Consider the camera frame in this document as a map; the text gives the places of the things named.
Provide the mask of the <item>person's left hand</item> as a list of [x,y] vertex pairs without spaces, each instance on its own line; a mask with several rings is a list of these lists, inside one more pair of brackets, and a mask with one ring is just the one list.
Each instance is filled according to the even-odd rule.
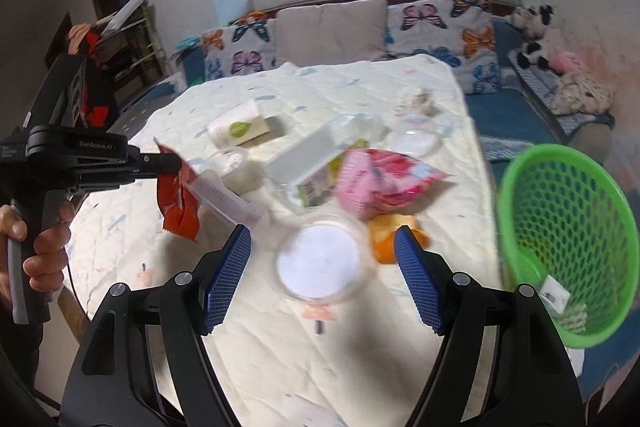
[[[34,291],[48,293],[62,286],[63,270],[68,257],[65,247],[70,241],[70,222],[75,217],[71,202],[61,202],[58,207],[58,223],[41,232],[35,239],[35,256],[23,263],[24,273],[29,277],[29,285]],[[9,239],[21,242],[26,239],[27,227],[10,205],[1,207],[1,303],[7,310],[12,308],[11,288],[6,260],[6,244]]]

